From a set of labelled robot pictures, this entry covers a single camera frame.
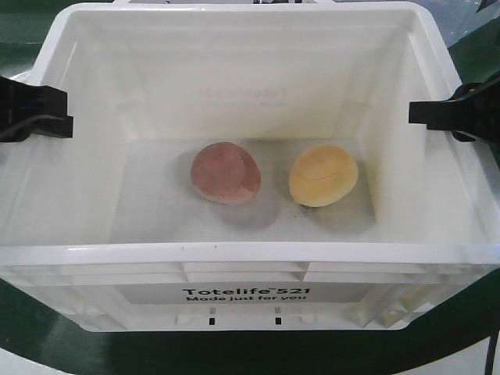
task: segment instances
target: egg-shaped object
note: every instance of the egg-shaped object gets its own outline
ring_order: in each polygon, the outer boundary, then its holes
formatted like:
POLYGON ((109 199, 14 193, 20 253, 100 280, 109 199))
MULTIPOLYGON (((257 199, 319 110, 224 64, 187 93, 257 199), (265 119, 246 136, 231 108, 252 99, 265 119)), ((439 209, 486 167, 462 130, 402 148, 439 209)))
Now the egg-shaped object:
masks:
POLYGON ((295 160, 290 194, 300 205, 323 207, 345 197, 357 180, 358 167, 351 154, 335 145, 317 145, 295 160))
POLYGON ((218 142, 202 149, 191 165, 191 182, 210 201, 240 205, 260 189, 259 167, 244 148, 218 142))

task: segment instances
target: storage bin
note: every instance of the storage bin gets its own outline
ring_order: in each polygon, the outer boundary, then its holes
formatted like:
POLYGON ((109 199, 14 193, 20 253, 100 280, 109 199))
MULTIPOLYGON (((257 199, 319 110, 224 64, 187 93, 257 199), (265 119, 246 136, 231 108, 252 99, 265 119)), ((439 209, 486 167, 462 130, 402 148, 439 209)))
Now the storage bin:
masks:
POLYGON ((0 146, 0 277, 85 329, 398 329, 500 262, 488 147, 408 123, 460 85, 418 5, 75 5, 28 83, 74 137, 0 146), (214 141, 259 164, 248 204, 191 186, 214 141), (304 209, 288 172, 323 142, 359 181, 304 209))

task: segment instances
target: bin floor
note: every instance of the bin floor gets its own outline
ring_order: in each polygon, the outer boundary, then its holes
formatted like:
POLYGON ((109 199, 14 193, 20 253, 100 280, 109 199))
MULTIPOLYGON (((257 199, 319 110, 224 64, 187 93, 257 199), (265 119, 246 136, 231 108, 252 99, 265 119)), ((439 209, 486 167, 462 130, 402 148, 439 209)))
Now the bin floor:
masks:
POLYGON ((133 141, 110 241, 379 241, 354 140, 230 140, 252 154, 262 174, 261 190, 244 205, 209 202, 191 184, 192 160, 216 141, 133 141), (288 174, 302 151, 325 142, 354 155, 359 180, 340 201, 307 209, 291 199, 288 174))

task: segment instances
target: bin label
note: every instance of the bin label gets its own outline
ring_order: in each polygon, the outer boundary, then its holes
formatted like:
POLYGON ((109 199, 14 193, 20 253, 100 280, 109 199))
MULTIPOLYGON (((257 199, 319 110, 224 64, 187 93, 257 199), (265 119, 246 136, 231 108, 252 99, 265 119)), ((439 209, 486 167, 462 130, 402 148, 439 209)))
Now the bin label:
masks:
POLYGON ((373 284, 346 283, 209 283, 136 284, 116 287, 134 305, 263 303, 263 302, 359 302, 373 284))

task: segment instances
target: black cable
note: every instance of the black cable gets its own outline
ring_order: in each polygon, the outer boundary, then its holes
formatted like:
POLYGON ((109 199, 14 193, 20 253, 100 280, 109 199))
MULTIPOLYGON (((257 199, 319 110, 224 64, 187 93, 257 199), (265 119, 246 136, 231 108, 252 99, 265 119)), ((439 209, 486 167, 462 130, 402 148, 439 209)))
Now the black cable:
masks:
POLYGON ((498 342, 498 330, 490 336, 490 343, 487 346, 486 365, 484 366, 484 375, 493 375, 493 362, 495 360, 495 351, 498 342))
POLYGON ((498 332, 500 331, 500 304, 496 304, 493 311, 493 322, 491 325, 490 342, 487 346, 486 364, 484 365, 484 375, 493 375, 493 362, 498 343, 498 332))

